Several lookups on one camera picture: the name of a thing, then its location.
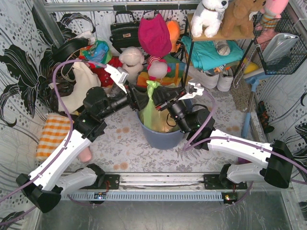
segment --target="red cloth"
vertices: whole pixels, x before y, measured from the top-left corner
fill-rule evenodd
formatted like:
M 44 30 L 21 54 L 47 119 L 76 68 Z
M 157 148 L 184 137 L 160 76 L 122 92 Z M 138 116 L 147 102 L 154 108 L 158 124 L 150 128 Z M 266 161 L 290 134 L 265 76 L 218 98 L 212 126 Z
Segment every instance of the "red cloth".
M 142 18 L 138 35 L 142 48 L 151 56 L 162 58 L 172 49 L 169 31 L 160 13 L 151 20 Z
M 108 62 L 108 65 L 111 65 L 116 68 L 123 66 L 118 57 L 112 57 L 112 59 Z M 98 75 L 98 78 L 101 81 L 101 87 L 113 85 L 114 81 L 111 79 L 111 74 L 106 72 L 105 68 L 94 68 L 91 69 L 91 71 Z

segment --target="white stuffed dog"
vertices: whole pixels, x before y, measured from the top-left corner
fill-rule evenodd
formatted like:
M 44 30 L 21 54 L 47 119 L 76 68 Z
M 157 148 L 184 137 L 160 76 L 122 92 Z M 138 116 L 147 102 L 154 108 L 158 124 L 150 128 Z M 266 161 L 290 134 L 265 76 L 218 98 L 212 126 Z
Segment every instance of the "white stuffed dog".
M 193 37 L 201 36 L 203 26 L 207 27 L 204 32 L 206 37 L 216 35 L 227 7 L 228 0 L 202 0 L 191 21 Z
M 119 60 L 123 63 L 123 69 L 129 73 L 127 80 L 130 83 L 136 83 L 139 72 L 143 70 L 144 56 L 141 51 L 131 46 L 120 54 Z

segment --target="stuffed animal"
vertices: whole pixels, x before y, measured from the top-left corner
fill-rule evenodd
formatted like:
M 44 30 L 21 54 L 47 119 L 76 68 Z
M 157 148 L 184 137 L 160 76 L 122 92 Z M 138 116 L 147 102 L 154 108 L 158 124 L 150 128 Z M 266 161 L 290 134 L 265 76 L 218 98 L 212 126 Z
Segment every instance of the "stuffed animal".
M 267 0 L 264 7 L 260 10 L 263 13 L 260 24 L 265 28 L 275 27 L 278 21 L 267 22 L 281 18 L 281 13 L 285 10 L 288 2 L 289 0 Z
M 207 27 L 204 34 L 206 37 L 213 37 L 217 34 L 226 8 L 228 0 L 202 0 L 194 12 L 191 26 L 193 37 L 200 37 L 202 27 Z
M 222 36 L 229 37 L 235 26 L 240 26 L 244 36 L 253 34 L 253 21 L 250 15 L 262 9 L 265 0 L 234 0 L 225 11 L 222 23 Z
M 167 65 L 164 59 L 155 60 L 147 67 L 149 80 L 162 79 L 167 73 L 171 71 L 171 68 Z
M 177 52 L 180 47 L 180 44 L 177 45 L 177 40 L 179 39 L 179 36 L 180 36 L 179 24 L 178 22 L 172 20 L 172 21 L 166 22 L 166 25 L 167 25 L 170 40 L 172 43 L 171 53 Z
M 141 51 L 136 47 L 129 47 L 120 54 L 119 60 L 123 63 L 123 69 L 129 73 L 127 80 L 130 83 L 136 83 L 139 73 L 143 70 L 142 64 L 145 60 Z

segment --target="orange checkered cloth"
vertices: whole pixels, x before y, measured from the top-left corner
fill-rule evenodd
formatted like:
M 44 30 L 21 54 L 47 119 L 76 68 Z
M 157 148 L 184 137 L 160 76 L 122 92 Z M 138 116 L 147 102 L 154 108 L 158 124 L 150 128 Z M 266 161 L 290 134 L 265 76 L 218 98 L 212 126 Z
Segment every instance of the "orange checkered cloth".
M 60 145 L 70 129 L 69 119 L 56 113 L 49 113 L 42 137 L 36 149 L 36 159 L 46 160 Z

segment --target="magenta bag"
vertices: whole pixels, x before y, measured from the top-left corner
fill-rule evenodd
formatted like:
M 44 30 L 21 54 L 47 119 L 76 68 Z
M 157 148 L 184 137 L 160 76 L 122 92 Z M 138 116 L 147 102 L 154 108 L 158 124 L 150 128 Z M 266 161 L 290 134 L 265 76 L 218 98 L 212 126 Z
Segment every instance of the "magenta bag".
M 151 56 L 162 58 L 171 51 L 169 31 L 160 13 L 150 20 L 141 18 L 139 42 L 144 51 Z

